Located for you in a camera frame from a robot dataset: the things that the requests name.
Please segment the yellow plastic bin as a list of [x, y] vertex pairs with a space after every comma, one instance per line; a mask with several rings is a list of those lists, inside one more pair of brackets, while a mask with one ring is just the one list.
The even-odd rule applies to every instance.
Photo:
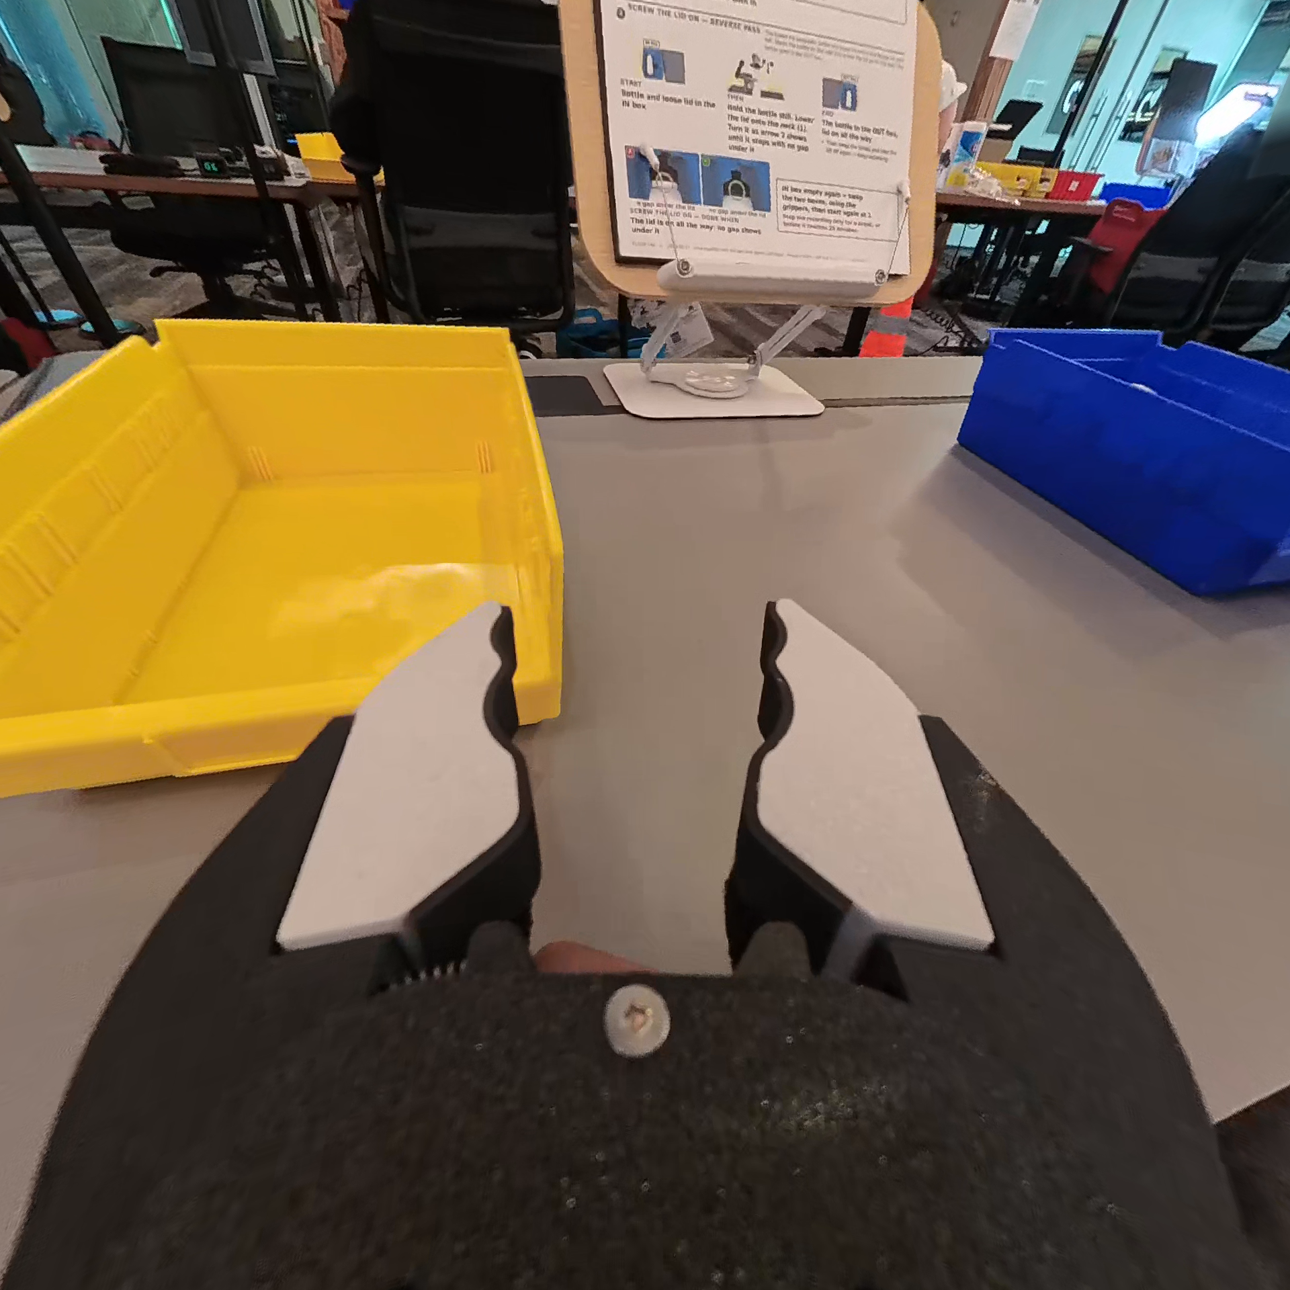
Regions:
[[557, 718], [562, 584], [508, 332], [161, 322], [3, 421], [1, 794], [292, 761], [485, 602]]

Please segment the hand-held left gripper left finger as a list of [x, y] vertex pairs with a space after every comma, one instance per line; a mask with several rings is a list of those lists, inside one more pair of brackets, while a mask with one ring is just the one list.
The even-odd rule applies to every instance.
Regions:
[[527, 937], [539, 843], [514, 668], [511, 611], [485, 602], [361, 701], [277, 929], [283, 952], [394, 939], [414, 972], [443, 974], [485, 924]]

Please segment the printed instruction sheet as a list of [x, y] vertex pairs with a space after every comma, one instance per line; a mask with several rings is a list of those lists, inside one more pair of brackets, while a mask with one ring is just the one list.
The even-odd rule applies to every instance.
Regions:
[[917, 10], [597, 4], [616, 258], [907, 272]]

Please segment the black office chair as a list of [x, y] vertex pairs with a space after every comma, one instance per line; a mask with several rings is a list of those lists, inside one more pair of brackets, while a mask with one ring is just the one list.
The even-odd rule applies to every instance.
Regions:
[[1238, 352], [1286, 305], [1288, 178], [1268, 129], [1235, 131], [1156, 220], [1092, 319]]
[[329, 103], [379, 291], [420, 325], [557, 332], [575, 312], [557, 7], [357, 2]]
[[[174, 48], [102, 37], [123, 132], [127, 157], [197, 162], [239, 152], [239, 126], [224, 101], [214, 70], [186, 61]], [[146, 208], [115, 205], [108, 213], [110, 244], [153, 263], [151, 276], [184, 272], [199, 281], [204, 302], [188, 317], [287, 319], [280, 304], [255, 304], [234, 292], [232, 277], [272, 259], [268, 221], [257, 200], [150, 195]]]

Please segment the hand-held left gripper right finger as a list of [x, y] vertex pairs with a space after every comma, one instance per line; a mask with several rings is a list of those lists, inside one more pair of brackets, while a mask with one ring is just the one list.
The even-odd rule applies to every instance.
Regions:
[[765, 604], [760, 744], [745, 772], [724, 927], [732, 967], [770, 924], [821, 977], [879, 944], [984, 955], [994, 931], [915, 705], [793, 601]]

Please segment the red chair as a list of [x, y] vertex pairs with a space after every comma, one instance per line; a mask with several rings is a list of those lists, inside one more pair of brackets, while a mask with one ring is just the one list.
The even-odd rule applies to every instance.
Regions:
[[1166, 210], [1128, 198], [1106, 201], [1093, 228], [1070, 248], [1065, 269], [1073, 291], [1108, 297]]

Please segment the person's left hand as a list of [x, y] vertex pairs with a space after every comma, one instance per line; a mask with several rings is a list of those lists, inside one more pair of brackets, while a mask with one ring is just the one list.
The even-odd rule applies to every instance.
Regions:
[[532, 962], [536, 970], [546, 975], [653, 975], [653, 969], [635, 960], [570, 941], [539, 947]]

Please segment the blue plastic bin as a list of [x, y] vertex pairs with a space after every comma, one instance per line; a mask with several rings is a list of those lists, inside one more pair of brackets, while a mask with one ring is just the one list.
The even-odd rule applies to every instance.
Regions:
[[1288, 583], [1288, 375], [1126, 330], [994, 330], [958, 444], [1199, 597]]

